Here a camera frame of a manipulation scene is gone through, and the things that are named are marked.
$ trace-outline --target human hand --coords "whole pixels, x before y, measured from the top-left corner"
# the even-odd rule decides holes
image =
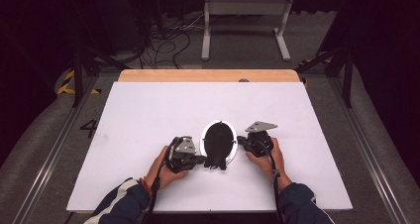
[[[278,190],[282,191],[287,186],[289,186],[292,181],[287,176],[285,170],[284,170],[284,159],[283,154],[280,150],[280,147],[278,146],[278,140],[277,138],[271,138],[273,148],[271,150],[272,158],[274,159],[275,166],[279,171],[280,177],[277,178],[277,186]],[[260,167],[260,170],[263,174],[265,174],[268,179],[272,180],[272,166],[269,156],[264,157],[255,157],[251,152],[247,152],[248,159]]]
[[[154,163],[151,166],[151,169],[149,169],[148,175],[145,176],[145,182],[148,185],[148,187],[152,187],[152,184],[154,183],[155,177],[158,174],[158,167],[160,166],[161,160],[164,158],[164,154],[166,153],[167,146],[163,147],[158,157],[155,159]],[[159,188],[165,188],[168,185],[170,185],[173,181],[179,180],[182,178],[185,178],[188,175],[188,170],[183,170],[178,173],[172,172],[169,168],[167,168],[166,165],[163,165],[163,167],[160,170],[160,187]]]

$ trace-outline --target metal stand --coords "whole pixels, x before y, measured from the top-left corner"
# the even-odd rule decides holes
[[[73,107],[76,107],[83,97],[83,76],[82,66],[84,66],[88,76],[98,76],[99,67],[96,64],[95,57],[100,57],[113,66],[123,69],[130,69],[123,63],[87,46],[81,46],[74,54],[74,82],[75,97]]]
[[[353,73],[353,54],[352,50],[347,48],[336,48],[332,49],[329,52],[323,53],[320,56],[317,56],[305,63],[304,65],[299,66],[295,69],[297,73],[301,73],[325,59],[331,57],[331,62],[325,69],[325,74],[328,77],[337,77],[340,70],[346,65],[344,73],[344,84],[343,84],[343,98],[346,102],[346,105],[351,108],[352,104],[350,102],[350,92],[352,87],[352,73]]]
[[[293,0],[205,0],[201,59],[208,60],[210,58],[210,15],[280,15],[280,26],[274,29],[275,39],[283,59],[290,61],[283,33],[292,2]]]

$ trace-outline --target white board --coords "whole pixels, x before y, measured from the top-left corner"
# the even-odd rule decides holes
[[[127,177],[147,174],[174,137],[199,138],[214,120],[229,122],[239,136],[255,121],[276,124],[285,168],[307,184],[323,209],[352,203],[300,82],[116,82],[68,201],[68,211],[93,211]],[[271,211],[272,185],[238,148],[226,170],[195,167],[157,195],[155,212]]]

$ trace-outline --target jacket sleeve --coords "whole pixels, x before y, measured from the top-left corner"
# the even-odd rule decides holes
[[[138,223],[140,214],[148,207],[150,197],[135,179],[128,178],[109,192],[85,224]]]
[[[334,223],[333,220],[315,205],[315,194],[301,183],[292,183],[279,195],[278,207],[287,224]]]

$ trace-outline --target black device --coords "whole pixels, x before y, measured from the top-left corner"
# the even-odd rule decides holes
[[[175,137],[164,157],[166,166],[175,173],[191,170],[195,165],[201,165],[206,161],[206,157],[195,156],[195,153],[191,137]]]
[[[248,132],[247,138],[238,136],[238,143],[244,146],[245,151],[251,152],[255,157],[267,156],[273,148],[273,143],[266,130],[276,127],[274,124],[255,122],[246,130]]]
[[[265,122],[255,122],[251,125],[246,132],[248,132],[248,137],[238,136],[238,144],[244,146],[245,151],[251,152],[255,157],[264,157],[269,156],[271,161],[272,168],[272,179],[273,179],[273,189],[274,189],[274,200],[276,206],[276,214],[278,223],[282,224],[283,219],[281,215],[281,210],[278,208],[278,186],[277,178],[280,177],[280,172],[278,171],[274,158],[271,155],[271,150],[274,147],[271,137],[268,135],[266,130],[276,128],[277,125],[265,123]]]

